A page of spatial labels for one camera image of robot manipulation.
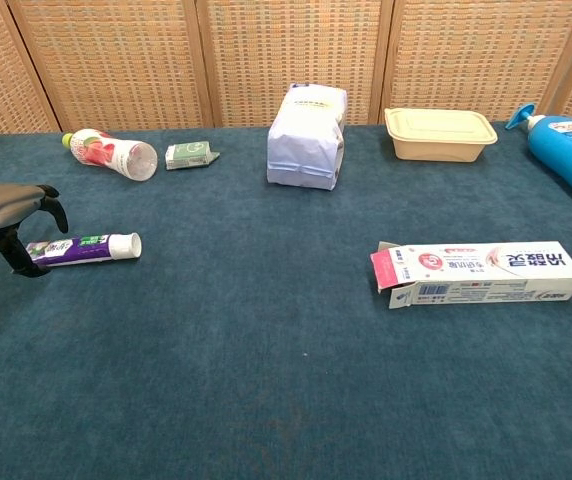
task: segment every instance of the bottle cap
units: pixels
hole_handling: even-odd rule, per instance
[[[113,260],[139,258],[142,254],[142,240],[136,233],[111,235],[108,237],[108,250]]]
[[[73,134],[72,133],[66,133],[62,137],[62,145],[64,145],[66,148],[70,148],[70,139],[71,138],[73,138]]]

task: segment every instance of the toothpaste box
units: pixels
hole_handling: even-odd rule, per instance
[[[371,255],[390,308],[572,297],[572,259],[559,242],[395,245]]]

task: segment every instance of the food container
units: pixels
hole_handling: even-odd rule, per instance
[[[486,117],[467,110],[387,108],[388,134],[404,160],[474,162],[497,133]]]

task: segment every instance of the white tube cap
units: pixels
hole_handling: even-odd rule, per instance
[[[114,234],[108,237],[108,250],[113,260],[139,258],[142,254],[142,239],[136,233]]]

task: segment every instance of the toothpaste tube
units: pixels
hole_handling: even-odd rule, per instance
[[[142,241],[139,235],[97,235],[55,242],[34,242],[26,246],[37,265],[58,266],[139,258]]]

